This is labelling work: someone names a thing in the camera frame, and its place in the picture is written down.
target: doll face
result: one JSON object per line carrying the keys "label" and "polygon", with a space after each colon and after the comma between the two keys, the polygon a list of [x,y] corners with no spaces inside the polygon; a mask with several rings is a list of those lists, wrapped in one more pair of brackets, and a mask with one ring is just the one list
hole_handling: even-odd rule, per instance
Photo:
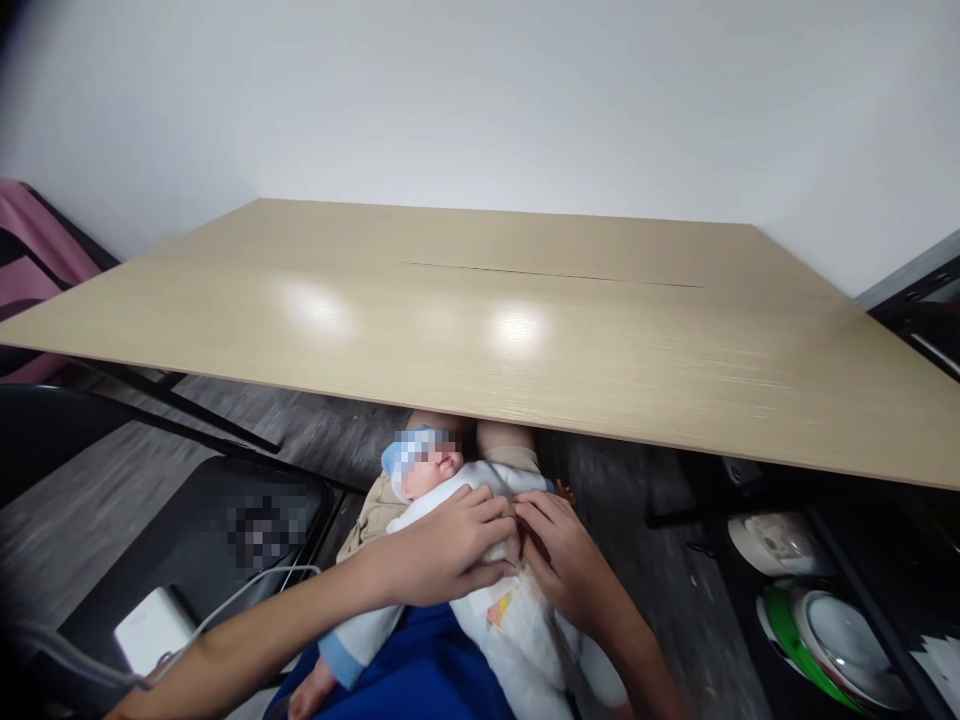
{"label": "doll face", "polygon": [[401,492],[404,497],[416,500],[452,478],[462,467],[463,453],[457,450],[456,443],[433,443],[404,472]]}

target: white power bank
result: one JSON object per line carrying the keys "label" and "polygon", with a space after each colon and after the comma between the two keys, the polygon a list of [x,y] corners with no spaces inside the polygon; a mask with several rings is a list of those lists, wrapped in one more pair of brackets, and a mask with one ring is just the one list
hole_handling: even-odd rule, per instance
{"label": "white power bank", "polygon": [[190,640],[196,627],[166,588],[157,588],[125,617],[113,636],[130,669],[146,677],[166,655]]}

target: light wood table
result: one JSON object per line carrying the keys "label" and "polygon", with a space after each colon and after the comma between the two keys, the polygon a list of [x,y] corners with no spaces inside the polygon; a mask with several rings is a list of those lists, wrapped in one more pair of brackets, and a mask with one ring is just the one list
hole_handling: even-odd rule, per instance
{"label": "light wood table", "polygon": [[0,343],[960,487],[960,387],[749,225],[258,200]]}

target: pink chair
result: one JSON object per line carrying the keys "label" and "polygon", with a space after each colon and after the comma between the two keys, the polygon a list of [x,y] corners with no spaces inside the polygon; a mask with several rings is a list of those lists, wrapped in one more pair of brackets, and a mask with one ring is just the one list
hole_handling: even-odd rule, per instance
{"label": "pink chair", "polygon": [[[77,241],[20,183],[0,178],[0,321],[100,273]],[[43,382],[66,358],[0,346],[0,382]]]}

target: white cable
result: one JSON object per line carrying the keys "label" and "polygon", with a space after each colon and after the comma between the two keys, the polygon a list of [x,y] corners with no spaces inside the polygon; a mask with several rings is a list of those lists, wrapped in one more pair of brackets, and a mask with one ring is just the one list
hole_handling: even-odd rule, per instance
{"label": "white cable", "polygon": [[94,680],[103,685],[108,685],[111,687],[138,687],[141,690],[153,690],[153,688],[157,686],[157,683],[159,683],[163,677],[170,672],[170,668],[179,662],[180,658],[183,657],[184,653],[190,648],[191,645],[193,645],[196,639],[200,637],[201,633],[203,633],[213,619],[223,612],[223,610],[230,605],[230,603],[240,597],[249,587],[256,584],[268,574],[272,572],[291,572],[293,570],[310,570],[314,575],[320,574],[320,568],[318,568],[316,565],[290,565],[287,567],[277,567],[263,570],[259,575],[257,575],[255,578],[252,578],[246,585],[231,595],[230,599],[228,599],[212,613],[207,615],[206,620],[200,623],[200,625],[197,626],[197,629],[194,630],[193,635],[190,636],[187,644],[178,650],[176,655],[170,658],[170,660],[163,666],[160,674],[157,675],[157,677],[152,681],[148,681],[145,677],[142,675],[137,675],[136,673],[122,673],[119,670],[115,670],[94,660],[89,655],[79,650],[76,646],[72,645],[70,641],[63,637],[63,635],[53,630],[33,624],[14,625],[12,629],[17,631],[17,634],[20,636],[18,639],[30,641],[30,644],[47,652],[52,658],[59,661],[59,663],[64,667],[73,670],[77,674],[82,675],[89,680]]}

